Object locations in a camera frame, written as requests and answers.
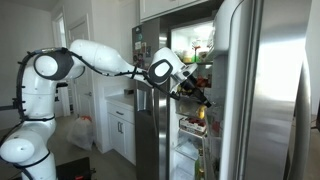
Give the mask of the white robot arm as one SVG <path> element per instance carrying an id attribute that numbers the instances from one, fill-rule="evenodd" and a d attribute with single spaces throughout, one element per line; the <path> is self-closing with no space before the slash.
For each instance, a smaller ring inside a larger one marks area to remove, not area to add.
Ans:
<path id="1" fill-rule="evenodd" d="M 203 105 L 211 102 L 196 86 L 195 64 L 186 65 L 169 48 L 159 49 L 148 69 L 125 61 L 113 48 L 77 39 L 69 48 L 53 47 L 27 53 L 19 62 L 16 97 L 7 108 L 18 111 L 20 122 L 1 140 L 1 159 L 21 172 L 22 180 L 57 180 L 54 154 L 47 142 L 56 128 L 57 90 L 89 68 L 106 77 L 126 76 L 160 89 L 172 79 Z"/>

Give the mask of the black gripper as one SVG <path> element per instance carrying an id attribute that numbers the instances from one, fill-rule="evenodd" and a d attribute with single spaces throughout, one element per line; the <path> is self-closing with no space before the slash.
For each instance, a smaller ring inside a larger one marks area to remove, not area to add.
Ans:
<path id="1" fill-rule="evenodd" d="M 206 107 L 211 107 L 212 104 L 205 96 L 203 96 L 201 90 L 196 86 L 196 82 L 197 80 L 192 75 L 190 75 L 185 81 L 181 83 L 181 87 L 184 90 L 189 91 L 190 95 L 195 96 Z"/>

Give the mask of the black robot base box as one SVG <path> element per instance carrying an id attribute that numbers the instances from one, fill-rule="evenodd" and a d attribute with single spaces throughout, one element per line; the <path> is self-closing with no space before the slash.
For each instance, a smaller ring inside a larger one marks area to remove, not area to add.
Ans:
<path id="1" fill-rule="evenodd" d="M 58 180 L 91 180 L 96 169 L 90 167 L 90 159 L 85 157 L 57 166 L 56 172 Z"/>

